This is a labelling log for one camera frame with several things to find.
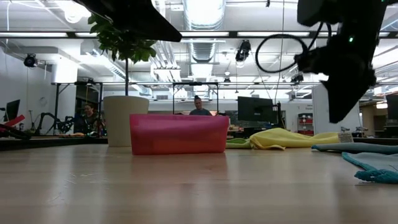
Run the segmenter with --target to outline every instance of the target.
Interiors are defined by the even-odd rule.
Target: plant stem
[[[126,59],[126,86],[125,86],[125,94],[129,95],[129,60]]]

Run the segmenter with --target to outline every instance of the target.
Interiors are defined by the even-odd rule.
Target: black monitor
[[[20,100],[16,100],[16,101],[7,103],[7,106],[6,106],[7,112],[4,115],[4,121],[11,121],[11,120],[17,118],[20,102],[21,102]]]
[[[386,95],[388,119],[398,119],[398,95]]]
[[[277,123],[272,100],[239,96],[238,120]]]

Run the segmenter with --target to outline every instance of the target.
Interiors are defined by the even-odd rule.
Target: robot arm
[[[397,2],[384,0],[299,0],[297,22],[339,23],[327,45],[296,55],[298,70],[324,73],[328,90],[330,122],[344,119],[369,87],[376,84],[372,66],[374,50],[386,7]]]

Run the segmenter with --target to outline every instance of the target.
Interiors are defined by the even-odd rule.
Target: desk
[[[0,152],[3,223],[396,223],[396,185],[339,154],[132,157],[106,145]]]

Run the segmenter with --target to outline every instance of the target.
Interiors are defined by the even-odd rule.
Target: red object
[[[13,127],[14,125],[16,125],[17,123],[20,123],[23,120],[25,120],[25,116],[24,115],[20,115],[16,119],[12,119],[12,120],[6,122],[4,125],[9,126],[9,127]]]
[[[313,134],[314,134],[312,130],[299,130],[299,131],[297,131],[297,133],[309,135],[309,136],[313,136]]]
[[[134,155],[224,152],[226,116],[130,115]]]
[[[312,124],[313,119],[312,118],[300,118],[300,124]]]

